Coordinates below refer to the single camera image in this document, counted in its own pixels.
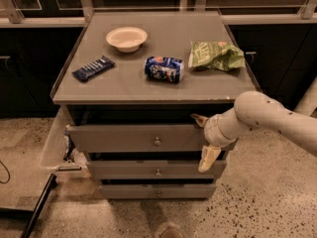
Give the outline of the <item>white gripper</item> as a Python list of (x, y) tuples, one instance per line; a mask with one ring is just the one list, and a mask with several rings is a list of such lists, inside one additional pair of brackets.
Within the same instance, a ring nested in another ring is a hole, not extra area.
[(199, 162), (198, 171), (200, 173), (207, 172), (214, 162), (217, 160), (218, 156), (221, 153), (220, 148), (224, 148), (233, 142), (236, 139), (229, 139), (223, 135), (219, 127), (219, 119), (221, 118), (220, 114), (214, 115), (211, 118), (191, 114), (190, 117), (195, 120), (197, 125), (201, 128), (204, 128), (204, 136), (206, 141), (212, 146), (204, 146), (201, 152), (201, 160)]

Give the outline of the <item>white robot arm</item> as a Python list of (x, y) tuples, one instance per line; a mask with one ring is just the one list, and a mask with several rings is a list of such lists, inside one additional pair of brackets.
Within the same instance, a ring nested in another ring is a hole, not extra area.
[(278, 133), (317, 156), (317, 119), (288, 110), (258, 91), (243, 92), (236, 98), (234, 107), (222, 114), (212, 117), (192, 114), (191, 117), (203, 129), (208, 142), (202, 147), (200, 173), (210, 170), (222, 148), (259, 129)]

